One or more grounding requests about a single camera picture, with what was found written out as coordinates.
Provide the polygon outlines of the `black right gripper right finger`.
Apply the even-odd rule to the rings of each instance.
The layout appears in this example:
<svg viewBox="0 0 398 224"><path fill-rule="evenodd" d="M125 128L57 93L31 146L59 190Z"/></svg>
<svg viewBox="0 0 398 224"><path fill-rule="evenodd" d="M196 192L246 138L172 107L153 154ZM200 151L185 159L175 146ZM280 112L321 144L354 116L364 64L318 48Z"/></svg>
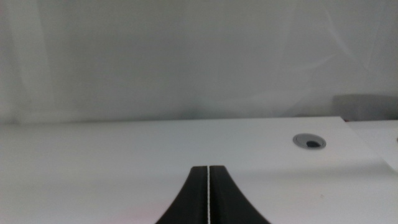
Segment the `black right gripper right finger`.
<svg viewBox="0 0 398 224"><path fill-rule="evenodd" d="M225 166L210 167L210 221L270 224L240 191Z"/></svg>

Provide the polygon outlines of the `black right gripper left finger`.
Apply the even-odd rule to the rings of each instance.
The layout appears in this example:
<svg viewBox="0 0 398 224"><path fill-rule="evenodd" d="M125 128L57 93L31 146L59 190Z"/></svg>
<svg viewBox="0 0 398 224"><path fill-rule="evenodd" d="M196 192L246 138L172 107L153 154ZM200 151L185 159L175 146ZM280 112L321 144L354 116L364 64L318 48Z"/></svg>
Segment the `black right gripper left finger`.
<svg viewBox="0 0 398 224"><path fill-rule="evenodd" d="M156 224L208 223L208 169L190 169L180 192Z"/></svg>

